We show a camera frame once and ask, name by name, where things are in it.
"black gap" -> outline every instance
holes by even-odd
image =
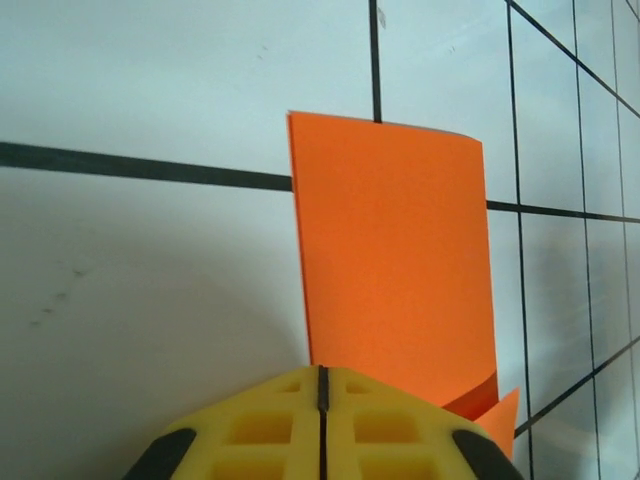
[[[318,398],[317,405],[320,414],[320,480],[327,480],[327,414],[329,412],[329,369],[318,366]]]

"orange paper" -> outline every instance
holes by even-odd
[[[495,372],[473,390],[464,392],[452,402],[441,406],[464,418],[475,420],[495,406],[498,400],[497,385],[498,374]]]
[[[514,390],[475,421],[509,458],[513,458],[513,429],[518,413],[518,398],[519,392]]]
[[[498,393],[481,144],[306,113],[289,127],[312,362],[439,406],[484,385],[486,411]]]

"white floor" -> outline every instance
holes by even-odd
[[[529,479],[640,468],[629,2],[377,2],[383,121],[484,143]],[[0,141],[288,175],[288,110],[373,119],[365,0],[0,3]],[[0,169],[3,477],[117,478],[172,419],[305,364],[295,228],[289,192]]]

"square hole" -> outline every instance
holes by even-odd
[[[362,480],[436,480],[433,462],[424,458],[364,458]]]
[[[364,412],[355,416],[356,443],[413,443],[418,429],[409,415],[399,412]]]
[[[293,416],[290,413],[247,413],[234,422],[228,443],[236,445],[289,443],[292,427]]]
[[[281,480],[284,478],[284,461],[225,460],[215,466],[213,480]]]
[[[284,387],[282,387],[280,390],[278,390],[278,392],[281,392],[281,393],[295,393],[295,392],[299,392],[299,391],[300,391],[300,381],[299,380],[291,382],[291,383],[285,385]]]
[[[362,393],[369,393],[369,392],[370,391],[368,388],[365,388],[358,383],[355,383],[355,382],[347,383],[347,393],[362,394]]]

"grid line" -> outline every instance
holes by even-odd
[[[584,70],[589,76],[591,76],[596,82],[598,82],[604,89],[613,95],[619,102],[621,102],[625,107],[627,107],[631,113],[633,113],[636,117],[640,118],[640,113],[633,108],[629,102],[627,102],[624,98],[622,98],[617,93],[617,88],[614,90],[611,88],[598,74],[596,74],[593,70],[591,70],[585,63],[576,57],[567,47],[565,47],[562,42],[560,42],[551,32],[549,32],[546,28],[544,28],[535,18],[533,18],[524,8],[518,5],[514,0],[505,0],[515,11],[517,11],[522,18],[524,18],[527,22],[531,24],[536,30],[538,30],[541,34],[543,34],[547,39],[549,39],[556,47],[558,47],[562,52],[567,55],[571,60],[576,62],[582,70]]]
[[[518,151],[518,115],[516,104],[516,81],[515,81],[515,65],[514,65],[514,45],[513,45],[513,26],[511,21],[511,5],[506,4],[507,8],[507,41],[509,47],[509,83],[511,94],[511,121],[513,122],[513,157],[515,166],[515,181],[516,181],[516,205],[520,205],[521,202],[521,189],[520,189],[520,156]],[[525,279],[524,279],[524,238],[522,233],[522,212],[517,212],[518,220],[518,262],[520,267],[520,304],[522,314],[522,337],[523,337],[523,356],[524,356],[524,382],[525,382],[525,396],[527,400],[527,421],[531,419],[531,387],[529,377],[529,341],[527,331],[527,302],[525,296]],[[533,469],[533,432],[531,429],[527,429],[527,435],[529,437],[528,452],[529,452],[529,479],[534,480],[535,473]]]
[[[579,56],[578,51],[578,27],[576,20],[576,0],[571,1],[571,8],[573,11],[573,40],[576,46],[576,56]],[[585,184],[585,172],[584,172],[584,143],[582,137],[582,96],[580,94],[580,67],[575,64],[576,67],[576,93],[578,96],[578,140],[580,144],[580,180],[582,183],[582,210],[587,211],[587,188]],[[587,218],[583,220],[584,228],[584,249],[585,260],[587,267],[587,307],[589,315],[589,349],[591,353],[591,370],[596,368],[595,360],[595,348],[593,338],[593,308],[591,302],[591,261],[589,258],[589,227],[587,225]],[[591,390],[593,392],[593,425],[596,434],[596,463],[598,467],[598,479],[602,478],[602,467],[600,461],[600,430],[598,425],[598,395],[596,393],[596,378],[593,377],[591,382]]]
[[[621,355],[631,350],[633,346],[636,345],[639,341],[640,341],[640,335],[638,335],[636,338],[633,339],[633,341],[629,342],[627,345],[622,347],[616,353],[611,355],[611,357],[606,359],[604,362],[602,362],[600,365],[598,365],[595,369],[593,369],[587,375],[582,377],[576,383],[571,385],[567,390],[565,390],[556,398],[551,400],[546,406],[544,406],[538,412],[536,412],[529,420],[527,420],[526,422],[521,424],[518,428],[516,428],[515,437],[517,438],[527,430],[530,430],[533,425],[535,425],[540,420],[542,420],[545,416],[547,416],[552,410],[554,410],[564,400],[569,398],[573,393],[575,393],[580,387],[585,385],[589,380],[592,380],[593,378],[595,378],[597,374],[599,374],[605,368],[607,368],[609,365],[615,362],[618,358],[620,358]]]
[[[615,22],[615,14],[613,7],[613,0],[611,3],[611,31],[613,35],[613,78],[616,86],[616,90],[618,90],[618,59],[616,56],[616,22]],[[624,177],[622,174],[622,142],[621,142],[621,133],[620,133],[620,102],[616,102],[616,124],[618,129],[618,165],[620,168],[620,202],[622,207],[622,216],[625,214],[624,208]],[[624,275],[625,275],[625,286],[626,286],[626,294],[627,294],[627,322],[629,327],[629,339],[633,338],[633,332],[631,329],[631,300],[629,298],[629,263],[628,263],[628,251],[627,251],[627,225],[626,223],[622,224],[622,239],[624,244]],[[631,394],[633,398],[633,420],[634,420],[634,432],[636,439],[636,465],[640,466],[640,442],[638,439],[638,411],[636,407],[636,381],[635,381],[635,373],[633,368],[633,350],[629,352],[629,362],[631,363]]]
[[[633,14],[634,17],[636,17],[636,20],[638,22],[640,22],[640,17],[638,17],[638,14],[636,13],[636,11],[633,9],[633,7],[631,6],[631,4],[629,3],[629,0],[625,0],[626,4],[629,7],[629,10],[631,10],[631,13]]]
[[[380,46],[378,42],[378,1],[369,0],[369,41],[371,50],[371,92],[373,94],[373,121],[382,122],[380,87]]]
[[[290,175],[0,142],[0,167],[291,192]],[[640,224],[640,218],[487,200],[487,209]]]

